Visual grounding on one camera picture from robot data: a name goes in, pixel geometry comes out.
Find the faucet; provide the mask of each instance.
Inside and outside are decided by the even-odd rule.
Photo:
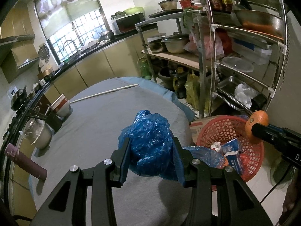
[[[77,46],[75,45],[75,42],[73,40],[67,40],[67,41],[71,41],[73,43],[73,45],[75,46],[76,51],[79,53],[79,55],[82,55],[81,52],[79,51],[79,49],[77,48]],[[65,41],[65,43],[63,45],[63,51],[65,51],[65,44],[66,44],[67,41]]]

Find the microwave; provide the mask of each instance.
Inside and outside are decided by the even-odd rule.
[[[143,13],[135,13],[126,15],[118,19],[114,19],[112,26],[115,34],[121,34],[136,29],[135,24],[145,21]]]

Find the black tray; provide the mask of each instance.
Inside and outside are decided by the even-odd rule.
[[[157,18],[157,17],[163,16],[163,15],[172,14],[172,13],[179,13],[179,12],[183,12],[183,9],[163,10],[163,11],[148,15],[148,17],[153,19],[153,18]]]

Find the floral curtain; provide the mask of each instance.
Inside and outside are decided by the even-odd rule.
[[[35,4],[47,39],[73,20],[99,8],[97,0],[37,0]]]

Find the green plastic bowl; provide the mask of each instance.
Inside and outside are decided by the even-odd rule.
[[[137,13],[137,12],[140,12],[140,13],[145,13],[144,12],[144,8],[142,7],[132,7],[132,8],[128,8],[126,10],[124,10],[124,12],[126,12],[126,15],[131,15],[131,14],[134,14],[134,13]]]

